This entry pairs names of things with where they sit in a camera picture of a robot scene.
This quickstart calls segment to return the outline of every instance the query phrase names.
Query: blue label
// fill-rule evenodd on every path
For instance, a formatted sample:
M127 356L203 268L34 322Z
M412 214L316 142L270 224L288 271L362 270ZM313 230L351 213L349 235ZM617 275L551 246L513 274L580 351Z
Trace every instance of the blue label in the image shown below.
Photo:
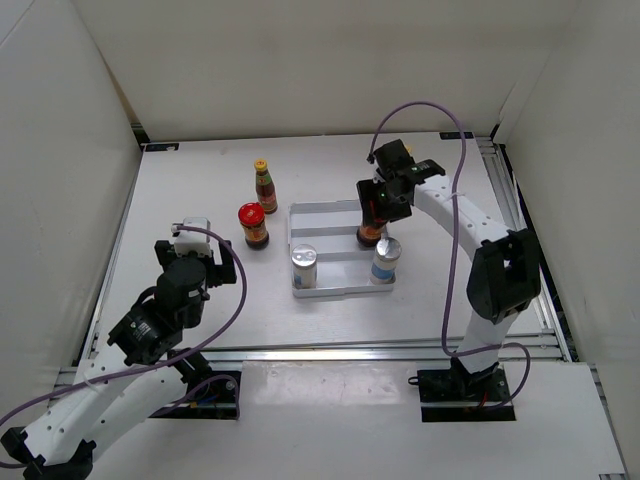
M395 269L393 268L391 270L382 270L375 263L371 266L371 273L373 273L374 277L379 278L380 280L389 280L393 277L394 270Z

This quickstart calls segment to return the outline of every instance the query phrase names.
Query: tabletop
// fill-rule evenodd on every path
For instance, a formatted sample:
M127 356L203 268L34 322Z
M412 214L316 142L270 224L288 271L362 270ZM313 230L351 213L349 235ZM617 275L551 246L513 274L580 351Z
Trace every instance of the tabletop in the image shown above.
M378 145L401 138L416 161L431 158L450 175L460 157L459 140L438 133L381 135ZM173 151L145 152L100 316L98 348L108 332L161 273L153 245L171 239L172 223L204 216L213 231L233 242L248 276L248 297L236 323L216 347L294 346L435 339L440 336L451 237L419 211L389 225L403 254L392 292L327 298L296 298L291 290L288 206L299 202L357 198L356 182L371 178L366 162L371 135L182 142ZM270 243L254 251L244 242L238 208L256 201L253 162L265 158L279 209L268 216ZM502 219L480 150L468 140L459 190L488 215ZM462 337L471 315L465 287L471 262L460 250L449 335ZM211 290L201 325L184 332L193 346L227 321L240 285ZM539 334L533 308L511 334Z

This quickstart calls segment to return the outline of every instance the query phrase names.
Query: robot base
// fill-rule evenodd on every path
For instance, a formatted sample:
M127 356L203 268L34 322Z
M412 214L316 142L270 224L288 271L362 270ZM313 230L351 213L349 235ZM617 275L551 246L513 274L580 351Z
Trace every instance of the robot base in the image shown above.
M513 405L490 408L510 396L504 370L497 369L483 383L482 391L462 397L451 388L451 370L418 370L409 379L420 391L423 423L505 422L516 419Z

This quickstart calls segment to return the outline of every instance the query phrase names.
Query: red lid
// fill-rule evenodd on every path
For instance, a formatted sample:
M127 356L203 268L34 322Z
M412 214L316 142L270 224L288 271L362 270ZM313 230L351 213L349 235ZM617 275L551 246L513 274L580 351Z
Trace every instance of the red lid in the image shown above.
M238 218L245 225L258 225L264 220L264 208L259 203L247 203L238 210Z

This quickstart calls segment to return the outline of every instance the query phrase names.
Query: can lid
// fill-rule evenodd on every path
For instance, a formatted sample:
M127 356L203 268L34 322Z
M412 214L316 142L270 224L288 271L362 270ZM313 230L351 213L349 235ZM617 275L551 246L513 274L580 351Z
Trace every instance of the can lid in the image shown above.
M393 237L382 238L376 244L376 255L383 260L397 260L402 255L402 245Z
M267 161L264 158L259 158L253 162L253 166L256 169L256 172L266 172L267 168L269 168Z
M296 267L311 268L315 265L318 254L311 245L298 245L291 252L291 261Z
M238 218L244 225L258 225L264 220L264 208L259 203L247 203L238 210Z

